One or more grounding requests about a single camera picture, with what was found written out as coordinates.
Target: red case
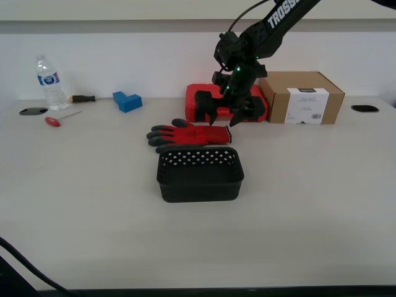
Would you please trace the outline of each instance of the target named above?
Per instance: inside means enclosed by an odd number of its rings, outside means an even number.
[[[217,99],[221,99],[222,96],[220,95],[220,87],[214,84],[192,84],[187,86],[186,92],[186,119],[190,122],[197,122],[196,121],[196,100],[195,94],[197,91],[210,91],[212,96]],[[269,106],[268,102],[265,99],[264,95],[262,94],[258,85],[253,85],[251,90],[252,96],[260,97],[264,106],[265,106],[265,113],[259,117],[257,122],[262,122],[267,119]],[[217,119],[222,120],[230,120],[233,117],[233,114],[230,114],[227,108],[219,107],[217,110],[218,117]],[[205,115],[205,122],[209,122],[209,116]]]

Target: bottle label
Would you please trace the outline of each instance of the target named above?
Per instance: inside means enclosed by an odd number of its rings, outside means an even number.
[[[38,81],[40,85],[53,85],[59,83],[59,76],[58,73],[55,72],[53,75],[48,76],[40,76],[38,75]]]

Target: brown cardboard box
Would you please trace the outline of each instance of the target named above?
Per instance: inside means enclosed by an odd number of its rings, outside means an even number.
[[[344,92],[320,72],[268,72],[268,77],[260,80],[260,88],[267,98],[270,123],[284,123],[289,106],[288,88],[324,88],[329,92],[321,124],[335,124],[340,111]]]

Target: table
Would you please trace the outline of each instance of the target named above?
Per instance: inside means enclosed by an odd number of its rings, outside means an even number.
[[[380,112],[350,108],[367,103]],[[231,128],[240,195],[195,204],[161,199],[145,138],[183,117],[182,99],[127,114],[98,100],[60,128],[18,115],[43,104],[0,113],[0,235],[66,288],[395,283],[396,110],[383,101],[346,98],[331,126]]]

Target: blue plastic block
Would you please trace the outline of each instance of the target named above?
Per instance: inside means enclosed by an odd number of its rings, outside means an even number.
[[[114,101],[118,104],[119,110],[125,113],[143,106],[142,97],[136,94],[127,97],[123,92],[116,92],[113,93],[113,98]]]

